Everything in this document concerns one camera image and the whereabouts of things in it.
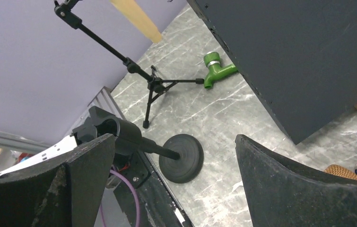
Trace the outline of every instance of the green faucet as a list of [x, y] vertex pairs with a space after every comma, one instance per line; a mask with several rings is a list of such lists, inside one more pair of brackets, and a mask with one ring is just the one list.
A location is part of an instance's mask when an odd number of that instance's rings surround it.
[[237, 67], [234, 64], [229, 64], [225, 67], [220, 66], [220, 55], [217, 52], [209, 52], [203, 57], [206, 67], [209, 69], [209, 73], [206, 75], [203, 86], [206, 89], [213, 87], [213, 82], [222, 79], [228, 75], [238, 72]]

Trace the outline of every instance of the black disc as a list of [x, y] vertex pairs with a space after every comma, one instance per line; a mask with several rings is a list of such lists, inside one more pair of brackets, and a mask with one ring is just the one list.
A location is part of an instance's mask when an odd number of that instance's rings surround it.
[[203, 166], [203, 149], [195, 137], [188, 134], [175, 135], [163, 147], [180, 154], [178, 160], [159, 156], [160, 170], [167, 180], [187, 183], [199, 174]]

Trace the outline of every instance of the black tripod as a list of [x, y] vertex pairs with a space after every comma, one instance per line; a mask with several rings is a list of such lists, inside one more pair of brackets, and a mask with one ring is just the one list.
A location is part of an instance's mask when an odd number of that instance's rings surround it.
[[[145, 120], [143, 121], [143, 125], [142, 125], [145, 129], [147, 129], [149, 127], [150, 106], [152, 105], [152, 103], [154, 101], [156, 101], [157, 98], [162, 96], [170, 88], [172, 88], [174, 85], [176, 85], [178, 83], [203, 84], [203, 82], [204, 82], [203, 79], [161, 79], [156, 76], [156, 68], [154, 66], [151, 66], [152, 75], [149, 75], [143, 69], [141, 69], [141, 67], [136, 62], [134, 62], [130, 58], [124, 57], [121, 53], [119, 53], [114, 48], [112, 48], [103, 39], [101, 39], [99, 36], [97, 36], [95, 33], [93, 33], [87, 27], [85, 27], [82, 24], [82, 19], [77, 17], [75, 14], [71, 13], [71, 9], [75, 6], [75, 4], [78, 1], [79, 0], [66, 0], [61, 5], [59, 5], [57, 1], [54, 1], [55, 5], [56, 5], [56, 7], [54, 8], [54, 12], [56, 13], [57, 16], [59, 16], [64, 22], [66, 22], [72, 28], [80, 29], [85, 34], [87, 34], [89, 37], [91, 37], [93, 40], [98, 42], [102, 47], [106, 48], [108, 51], [110, 51], [112, 54], [114, 54], [117, 58], [119, 58], [123, 62], [123, 64], [125, 66], [127, 66], [127, 70], [129, 73], [138, 73], [144, 79], [146, 79], [146, 81], [148, 82], [149, 97], [148, 97], [148, 104], [146, 107]], [[165, 87], [163, 85], [163, 83], [171, 83], [171, 84], [169, 84], [168, 86]]]

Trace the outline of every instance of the white wall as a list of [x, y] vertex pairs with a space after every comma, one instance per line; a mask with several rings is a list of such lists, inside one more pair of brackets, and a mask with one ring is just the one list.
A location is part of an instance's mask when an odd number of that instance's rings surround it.
[[[162, 32], [186, 1], [137, 3]], [[52, 0], [0, 0], [0, 131], [45, 143], [62, 139], [97, 92], [126, 74], [120, 60], [53, 8]], [[133, 60], [151, 45], [108, 0], [80, 1], [73, 12]]]

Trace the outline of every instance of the gray marble floor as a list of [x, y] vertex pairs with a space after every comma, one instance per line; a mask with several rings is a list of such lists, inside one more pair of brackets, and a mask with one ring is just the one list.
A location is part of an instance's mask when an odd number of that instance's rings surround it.
[[[139, 61], [147, 71], [154, 64], [165, 79], [203, 78], [203, 55], [220, 53], [231, 63], [209, 30], [190, 7], [163, 33]], [[125, 117], [142, 128], [148, 91], [139, 75], [127, 75], [112, 92]], [[151, 126], [144, 136], [162, 145], [169, 137], [188, 133], [203, 145], [204, 166], [190, 183], [170, 183], [173, 193], [197, 227], [251, 227], [235, 156], [235, 136], [244, 134], [262, 145], [310, 167], [330, 164], [352, 168], [357, 161], [357, 112], [337, 120], [295, 146], [278, 129], [241, 75], [217, 82], [213, 89], [178, 84], [153, 105]]]

